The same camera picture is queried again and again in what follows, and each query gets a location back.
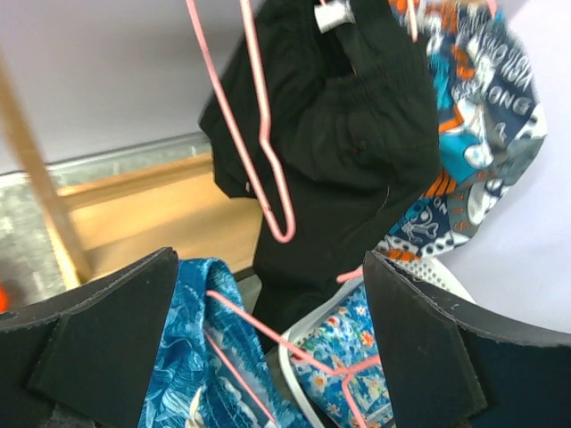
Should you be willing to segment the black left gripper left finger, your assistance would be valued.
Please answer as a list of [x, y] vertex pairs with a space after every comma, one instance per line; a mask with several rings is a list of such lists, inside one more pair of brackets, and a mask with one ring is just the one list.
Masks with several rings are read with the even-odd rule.
[[162, 248], [108, 276], [1, 315], [1, 425], [135, 427], [170, 307], [178, 255]]

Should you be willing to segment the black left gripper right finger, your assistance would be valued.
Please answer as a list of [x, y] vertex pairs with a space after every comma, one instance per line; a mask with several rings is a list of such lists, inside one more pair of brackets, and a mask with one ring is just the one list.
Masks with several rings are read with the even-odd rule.
[[363, 267], [398, 426], [569, 426], [567, 333], [494, 313], [373, 252]]

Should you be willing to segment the blue leaf-print shorts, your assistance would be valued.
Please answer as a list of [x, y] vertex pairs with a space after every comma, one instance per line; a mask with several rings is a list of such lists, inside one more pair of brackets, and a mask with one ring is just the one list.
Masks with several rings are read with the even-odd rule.
[[244, 305], [222, 260], [180, 261], [139, 426], [308, 426], [277, 391], [253, 326], [208, 291]]

